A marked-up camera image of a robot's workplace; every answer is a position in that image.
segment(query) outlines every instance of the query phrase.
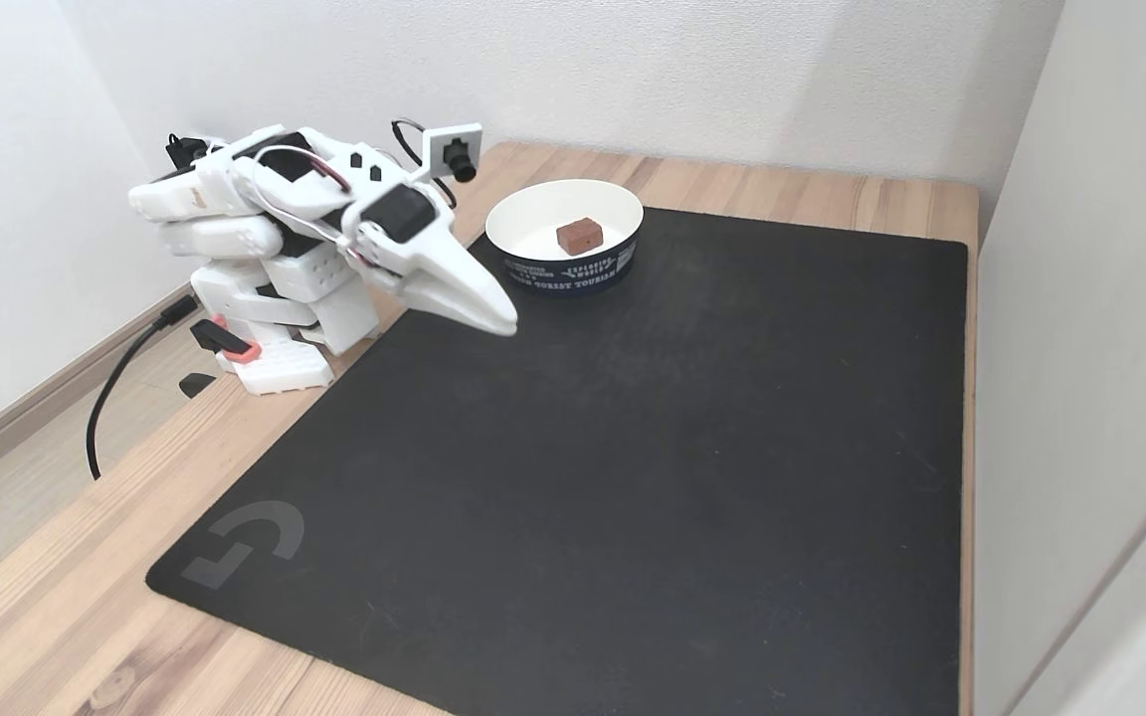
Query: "brown cube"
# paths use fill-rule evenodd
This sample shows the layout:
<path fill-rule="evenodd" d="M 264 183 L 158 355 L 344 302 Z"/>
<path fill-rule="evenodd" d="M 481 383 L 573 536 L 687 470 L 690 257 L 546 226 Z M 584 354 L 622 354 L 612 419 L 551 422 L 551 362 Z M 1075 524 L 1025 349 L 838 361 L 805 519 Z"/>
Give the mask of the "brown cube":
<path fill-rule="evenodd" d="M 604 230 L 590 218 L 582 218 L 555 230 L 555 241 L 560 242 L 560 249 L 570 257 L 576 257 L 603 245 Z"/>

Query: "wire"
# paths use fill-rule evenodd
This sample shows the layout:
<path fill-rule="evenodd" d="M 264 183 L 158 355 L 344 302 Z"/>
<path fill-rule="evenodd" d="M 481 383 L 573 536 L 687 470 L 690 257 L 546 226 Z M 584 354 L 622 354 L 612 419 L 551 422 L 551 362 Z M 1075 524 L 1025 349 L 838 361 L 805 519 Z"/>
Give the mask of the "wire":
<path fill-rule="evenodd" d="M 401 166 L 401 160 L 397 159 L 395 156 L 391 154 L 391 151 L 388 151 L 386 149 L 377 149 L 377 148 L 374 151 L 378 151 L 378 154 L 383 155 L 383 157 L 387 157 L 388 159 L 391 159 L 392 163 L 397 165 L 397 167 Z"/>
<path fill-rule="evenodd" d="M 220 149 L 223 149 L 228 145 L 228 141 L 225 140 L 222 136 L 210 136 L 209 134 L 195 134 L 190 137 L 190 140 L 205 141 L 206 155 L 212 155 L 215 151 L 219 151 Z"/>
<path fill-rule="evenodd" d="M 315 235 L 320 236 L 321 238 L 330 241 L 332 242 L 332 244 L 338 244 L 338 242 L 343 239 L 343 235 L 338 235 L 338 233 L 329 230 L 328 227 L 321 226 L 321 223 L 309 222 L 306 219 L 296 217 L 295 214 L 286 212 L 285 208 L 275 207 L 272 200 L 268 200 L 267 196 L 264 196 L 264 189 L 262 187 L 259 186 L 258 172 L 259 167 L 264 166 L 264 164 L 260 164 L 260 159 L 262 159 L 264 155 L 268 154 L 268 151 L 274 151 L 274 150 L 295 151 L 296 155 L 305 155 L 305 157 L 308 157 L 308 160 L 313 163 L 313 167 L 315 170 L 323 173 L 323 175 L 332 178 L 332 180 L 338 182 L 338 187 L 340 187 L 340 189 L 343 189 L 345 194 L 351 194 L 351 184 L 347 183 L 347 180 L 345 180 L 345 178 L 343 178 L 340 173 L 336 172 L 336 170 L 328 166 L 324 163 L 324 159 L 322 159 L 317 155 L 314 155 L 313 151 L 308 151 L 306 149 L 303 149 L 301 147 L 292 147 L 290 144 L 273 144 L 269 147 L 265 147 L 259 151 L 256 151 L 254 154 L 254 164 L 258 164 L 258 166 L 254 167 L 254 172 L 251 172 L 251 189 L 254 191 L 254 198 L 259 200 L 260 207 L 264 207 L 269 213 L 281 218 L 282 221 L 284 222 L 298 223 L 298 226 L 306 227 L 307 230 L 312 230 L 313 233 L 315 233 Z"/>
<path fill-rule="evenodd" d="M 418 157 L 417 151 L 414 151 L 414 148 L 410 147 L 410 142 L 406 141 L 405 134 L 401 132 L 401 125 L 417 128 L 418 132 L 426 132 L 426 127 L 415 123 L 414 119 L 408 117 L 397 117 L 395 119 L 392 119 L 392 135 L 395 136 L 395 143 L 401 145 L 401 149 L 410 156 L 410 159 L 414 159 L 415 167 L 422 167 L 423 158 Z M 458 198 L 453 191 L 449 190 L 449 187 L 445 186 L 445 182 L 438 180 L 438 178 L 433 178 L 432 182 L 440 187 L 442 194 L 445 194 L 445 199 L 448 199 L 449 208 L 458 208 Z"/>
<path fill-rule="evenodd" d="M 100 398 L 95 399 L 95 404 L 92 407 L 91 418 L 87 418 L 87 467 L 91 467 L 92 480 L 100 479 L 100 463 L 95 459 L 95 423 L 100 420 L 100 411 L 104 408 L 105 400 L 109 400 L 109 393 L 113 393 L 113 384 L 116 384 L 119 377 L 123 377 L 123 371 L 126 370 L 127 364 L 131 364 L 132 359 L 135 354 L 144 348 L 144 344 L 154 338 L 159 329 L 156 323 L 144 332 L 141 332 L 140 338 L 135 339 L 131 348 L 126 349 L 123 357 L 119 359 L 117 365 L 113 367 L 113 372 L 109 373 L 109 379 L 104 381 L 104 390 L 100 391 Z"/>
<path fill-rule="evenodd" d="M 136 353 L 140 353 L 141 348 L 144 348 L 144 344 L 150 338 L 154 338 L 156 332 L 176 325 L 176 323 L 185 321 L 188 314 L 196 312 L 196 309 L 197 299 L 193 298 L 193 294 L 185 294 L 171 305 L 167 305 L 162 313 L 158 313 L 158 317 L 154 320 L 154 323 L 144 332 L 141 332 L 140 338 L 136 338 L 128 346 L 126 353 L 118 360 L 117 365 L 113 365 L 113 372 L 109 373 L 109 379 L 104 381 L 104 390 L 101 390 L 100 395 L 95 398 L 95 404 L 92 404 L 91 417 L 87 418 L 87 467 L 91 467 L 92 480 L 100 479 L 100 463 L 95 459 L 95 423 L 100 422 L 100 412 L 104 409 L 104 402 L 109 400 L 109 394 L 113 393 L 113 384 L 116 384 L 119 377 L 123 377 L 123 371 L 131 364 L 132 359 L 135 357 Z"/>

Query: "white bowl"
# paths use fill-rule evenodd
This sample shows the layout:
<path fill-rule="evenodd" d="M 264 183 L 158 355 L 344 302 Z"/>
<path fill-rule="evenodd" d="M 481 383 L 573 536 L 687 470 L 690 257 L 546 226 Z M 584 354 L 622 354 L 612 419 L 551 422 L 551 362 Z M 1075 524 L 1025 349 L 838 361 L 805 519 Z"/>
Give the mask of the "white bowl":
<path fill-rule="evenodd" d="M 590 218 L 604 244 L 570 257 L 556 228 Z M 597 180 L 529 186 L 500 200 L 486 219 L 486 236 L 503 252 L 510 280 L 544 293 L 583 294 L 617 283 L 636 252 L 645 207 L 628 189 Z"/>

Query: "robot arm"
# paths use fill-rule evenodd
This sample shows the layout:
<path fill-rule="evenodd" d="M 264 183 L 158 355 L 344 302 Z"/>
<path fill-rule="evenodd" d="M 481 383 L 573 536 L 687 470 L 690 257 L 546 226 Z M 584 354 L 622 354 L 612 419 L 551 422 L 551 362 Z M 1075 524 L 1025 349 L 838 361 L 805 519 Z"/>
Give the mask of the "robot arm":
<path fill-rule="evenodd" d="M 265 127 L 135 187 L 131 202 L 149 221 L 163 223 L 163 238 L 175 253 L 265 259 L 282 250 L 291 230 L 332 242 L 368 284 L 409 308 L 512 336 L 515 306 L 454 239 L 454 213 L 431 183 L 474 176 L 480 126 L 424 132 L 423 140 L 423 166 L 409 173 L 366 144 L 346 144 L 313 128 Z"/>
<path fill-rule="evenodd" d="M 218 352 L 226 370 L 252 393 L 324 385 L 332 380 L 324 359 L 291 339 L 337 354 L 371 335 L 378 318 L 366 284 L 409 308 L 515 335 L 515 306 L 454 239 L 454 213 L 432 187 L 434 178 L 470 181 L 480 141 L 478 125 L 424 132 L 422 166 L 406 172 L 367 144 L 275 125 L 207 147 L 128 199 L 159 223 L 173 253 L 210 259 L 193 284 L 227 331 L 301 368 L 264 380 L 274 362 Z"/>

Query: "mouse pad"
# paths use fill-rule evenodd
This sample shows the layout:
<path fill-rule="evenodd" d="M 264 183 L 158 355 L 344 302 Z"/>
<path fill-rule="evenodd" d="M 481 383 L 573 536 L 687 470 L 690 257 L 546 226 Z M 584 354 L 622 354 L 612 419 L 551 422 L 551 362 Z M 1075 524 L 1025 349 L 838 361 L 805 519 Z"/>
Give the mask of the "mouse pad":
<path fill-rule="evenodd" d="M 406 313 L 147 583 L 457 716 L 958 711 L 967 247 L 637 241 L 515 338 Z"/>

